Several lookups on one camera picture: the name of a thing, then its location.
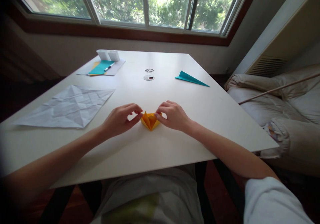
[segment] air vent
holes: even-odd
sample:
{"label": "air vent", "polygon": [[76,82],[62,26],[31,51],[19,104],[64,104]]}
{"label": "air vent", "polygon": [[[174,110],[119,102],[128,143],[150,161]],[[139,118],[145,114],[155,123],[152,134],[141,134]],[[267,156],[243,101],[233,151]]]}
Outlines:
{"label": "air vent", "polygon": [[283,58],[262,55],[246,74],[272,77],[287,62],[288,60]]}

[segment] white paper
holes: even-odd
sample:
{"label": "white paper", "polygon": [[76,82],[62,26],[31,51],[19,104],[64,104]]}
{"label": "white paper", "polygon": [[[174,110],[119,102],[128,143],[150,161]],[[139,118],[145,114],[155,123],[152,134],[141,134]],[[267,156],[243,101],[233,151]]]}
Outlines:
{"label": "white paper", "polygon": [[[88,63],[87,65],[81,67],[78,70],[77,75],[88,75],[88,73],[92,70],[94,63],[98,61],[101,61],[100,58],[93,61],[92,63]],[[105,76],[115,76],[118,70],[121,68],[121,66],[123,66],[125,62],[126,61],[124,59],[120,59],[119,61],[115,62],[114,65],[109,70],[107,70],[107,74],[105,74]]]}
{"label": "white paper", "polygon": [[111,68],[107,70],[107,73],[105,75],[115,76],[125,62],[126,61],[124,59],[120,59],[119,61],[115,62],[113,66],[111,66]]}
{"label": "white paper", "polygon": [[85,128],[114,91],[70,85],[14,125]]}

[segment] round sticker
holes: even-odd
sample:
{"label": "round sticker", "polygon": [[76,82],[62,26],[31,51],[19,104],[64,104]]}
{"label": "round sticker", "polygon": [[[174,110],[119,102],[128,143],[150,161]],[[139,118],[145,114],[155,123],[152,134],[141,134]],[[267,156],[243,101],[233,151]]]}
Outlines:
{"label": "round sticker", "polygon": [[154,79],[154,76],[152,76],[152,75],[146,75],[146,76],[144,77],[144,79],[145,79],[145,80],[153,80],[153,79]]}

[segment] shirt sleeve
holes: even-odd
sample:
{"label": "shirt sleeve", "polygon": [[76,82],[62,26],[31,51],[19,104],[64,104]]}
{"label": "shirt sleeve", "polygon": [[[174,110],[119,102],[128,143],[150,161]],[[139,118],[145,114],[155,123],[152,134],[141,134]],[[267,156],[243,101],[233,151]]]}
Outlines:
{"label": "shirt sleeve", "polygon": [[245,200],[244,224],[313,223],[295,195],[273,177],[248,180]]}

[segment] teal paper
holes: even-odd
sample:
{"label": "teal paper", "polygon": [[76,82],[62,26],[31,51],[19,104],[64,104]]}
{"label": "teal paper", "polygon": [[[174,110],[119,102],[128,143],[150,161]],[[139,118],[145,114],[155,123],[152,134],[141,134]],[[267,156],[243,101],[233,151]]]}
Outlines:
{"label": "teal paper", "polygon": [[197,80],[196,78],[192,77],[191,75],[188,75],[187,73],[185,73],[183,71],[181,71],[180,75],[175,78],[210,87],[210,86],[206,85],[205,83]]}
{"label": "teal paper", "polygon": [[113,63],[114,61],[102,60],[92,71],[89,72],[89,74],[104,74],[104,70],[111,66]]}

